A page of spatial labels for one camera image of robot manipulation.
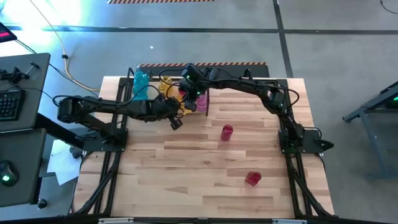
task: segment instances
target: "butcher block tabletop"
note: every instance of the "butcher block tabletop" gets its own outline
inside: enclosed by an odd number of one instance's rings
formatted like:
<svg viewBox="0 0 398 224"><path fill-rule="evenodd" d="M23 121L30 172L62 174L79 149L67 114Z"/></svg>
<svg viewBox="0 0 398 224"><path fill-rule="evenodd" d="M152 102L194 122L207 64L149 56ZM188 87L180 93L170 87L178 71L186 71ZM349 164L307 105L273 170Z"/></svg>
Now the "butcher block tabletop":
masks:
<svg viewBox="0 0 398 224"><path fill-rule="evenodd" d="M100 97L115 100L120 77L104 77ZM312 127L304 80L288 78L300 94L294 117ZM149 88L149 95L156 91ZM104 122L111 114L96 113ZM129 136L122 153L111 215L113 217L294 218L285 157L280 153L276 115L255 95L236 90L210 90L210 109L187 114L173 131L169 120L144 123L127 120ZM234 128L231 140L220 140L224 125ZM104 153L84 161L75 191L78 210L97 187ZM326 211L333 213L323 164L302 154L308 188ZM252 187L249 171L262 175ZM300 208L304 212L298 188ZM104 191L103 206L108 196Z"/></svg>

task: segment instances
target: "black desk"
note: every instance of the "black desk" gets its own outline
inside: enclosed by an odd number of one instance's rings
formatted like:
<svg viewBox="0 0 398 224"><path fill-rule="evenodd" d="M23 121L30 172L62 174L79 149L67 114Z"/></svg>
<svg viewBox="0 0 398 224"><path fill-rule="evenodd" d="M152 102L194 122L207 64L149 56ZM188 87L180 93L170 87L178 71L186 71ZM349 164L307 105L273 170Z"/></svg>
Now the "black desk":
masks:
<svg viewBox="0 0 398 224"><path fill-rule="evenodd" d="M36 88L43 90L44 81L49 67L50 54L35 54L35 55L20 55L12 57L1 57L0 68L12 72L14 67L19 68L21 72L26 72L30 69L30 63L34 62L39 69L33 69L28 80L22 79L18 85L21 88ZM0 90L7 90L12 87L7 81L0 81ZM36 123L36 116L39 110L40 98L42 93L37 90L24 89L26 91L25 101L22 105L22 110L17 121L2 121L0 123L1 131L13 131L21 129L33 128Z"/></svg>
<svg viewBox="0 0 398 224"><path fill-rule="evenodd" d="M30 78L28 80L21 80L18 83L26 92L19 119L17 121L1 121L0 133L4 131L45 128L52 136L83 149L84 143L75 139L76 134L38 113L42 96L39 90L43 90L44 87L45 77L50 62L50 54L42 53L0 57L0 68L11 72L14 67L17 67L20 71L26 72L30 69L31 62L36 63L40 68L33 69L33 71L29 73ZM9 84L8 81L0 81L0 90L7 90L10 87L12 87L12 85Z"/></svg>
<svg viewBox="0 0 398 224"><path fill-rule="evenodd" d="M45 135L44 128L0 134L0 160L10 160L19 172L14 186L0 184L0 207L37 203Z"/></svg>
<svg viewBox="0 0 398 224"><path fill-rule="evenodd" d="M0 122L0 160L10 160L20 173L18 183L6 188L0 186L0 207L22 203L37 203L41 186L40 163L46 133L73 146L83 149L84 142L77 140L76 134L38 113L50 54L29 54L0 57L0 68L8 72L17 67L26 72L31 62L40 68L29 73L28 80L21 80L18 86L25 90L19 119ZM12 87L8 81L0 81L0 90Z"/></svg>

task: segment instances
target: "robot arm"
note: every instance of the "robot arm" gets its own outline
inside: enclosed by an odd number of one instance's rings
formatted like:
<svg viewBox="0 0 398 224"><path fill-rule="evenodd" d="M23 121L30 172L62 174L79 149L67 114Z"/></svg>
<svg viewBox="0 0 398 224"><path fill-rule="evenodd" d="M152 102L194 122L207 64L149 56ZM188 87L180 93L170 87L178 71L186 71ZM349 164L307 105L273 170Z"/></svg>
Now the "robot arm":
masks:
<svg viewBox="0 0 398 224"><path fill-rule="evenodd" d="M180 90L185 92L183 101L188 110L196 110L196 99L209 88L224 89L231 88L257 95L264 107L272 114L276 114L285 129L279 131L280 145L282 152L296 153L303 149L305 142L311 138L316 139L306 145L310 148L308 152L323 152L331 147L333 143L320 140L319 133L315 130L305 130L301 124L291 117L291 105L288 105L282 86L273 86L266 81L253 80L247 70L249 78L233 77L224 70L217 68L197 69L194 65L188 64L182 72Z"/></svg>
<svg viewBox="0 0 398 224"><path fill-rule="evenodd" d="M158 95L153 100L128 101L126 103L96 99L91 96L68 96L59 102L57 118L64 123L79 123L98 131L103 138L115 136L116 124L104 123L94 116L93 112L125 114L132 119L141 121L160 121L168 118L171 127L176 130L182 125L181 120L175 119L180 103L175 98L166 99Z"/></svg>

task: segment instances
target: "hazard tape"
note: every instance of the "hazard tape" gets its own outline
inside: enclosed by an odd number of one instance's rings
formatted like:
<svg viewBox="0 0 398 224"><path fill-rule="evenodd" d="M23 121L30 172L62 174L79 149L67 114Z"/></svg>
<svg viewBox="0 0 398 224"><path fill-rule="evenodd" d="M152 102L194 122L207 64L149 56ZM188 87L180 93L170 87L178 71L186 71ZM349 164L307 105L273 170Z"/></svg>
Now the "hazard tape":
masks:
<svg viewBox="0 0 398 224"><path fill-rule="evenodd" d="M187 63L145 63L139 67L185 67ZM216 62L216 63L195 63L195 66L220 66L220 65L267 65L267 62Z"/></svg>
<svg viewBox="0 0 398 224"><path fill-rule="evenodd" d="M214 0L108 0L108 4L169 3L169 2L212 2Z"/></svg>

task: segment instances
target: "floor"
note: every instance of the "floor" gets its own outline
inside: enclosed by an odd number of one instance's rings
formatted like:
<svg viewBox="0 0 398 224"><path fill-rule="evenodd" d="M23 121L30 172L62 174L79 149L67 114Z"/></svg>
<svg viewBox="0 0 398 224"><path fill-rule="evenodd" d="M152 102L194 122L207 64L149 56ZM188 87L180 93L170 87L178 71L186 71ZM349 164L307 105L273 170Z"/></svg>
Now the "floor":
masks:
<svg viewBox="0 0 398 224"><path fill-rule="evenodd" d="M397 81L397 32L375 35L372 31L398 30L398 15L384 10L378 0L279 0L282 20L275 16L274 3L278 1L273 0L158 4L107 4L105 0L34 2L54 25L96 27L97 32L59 32L71 57L71 74L95 88L101 86L103 76L125 75L128 67L140 63L266 61L271 77L304 78L315 125L323 131L325 139L335 143L325 153L335 213L343 218L397 222L398 181L366 178L367 174L377 172L377 160L366 133L359 120L346 124L341 119ZM397 1L384 0L384 4L398 11ZM23 30L14 31L19 40L37 52L51 53L51 63L63 69L62 49L55 34L40 30L46 23L29 2L21 7L17 1L8 1L0 21L22 26ZM280 34L275 30L281 28L281 22L285 29L313 32ZM134 27L230 28L250 32L136 32ZM368 32L327 35L317 34L318 29ZM0 56L18 54L27 51L15 42L0 45ZM52 69L44 90L52 96L89 94ZM43 96L40 112L56 121L55 111L52 102ZM374 118L373 122L384 127L395 120ZM386 136L394 138L393 133L389 131ZM47 208L0 208L0 220L66 214L73 182L59 187L54 177L46 177L42 186L40 194L48 199Z"/></svg>

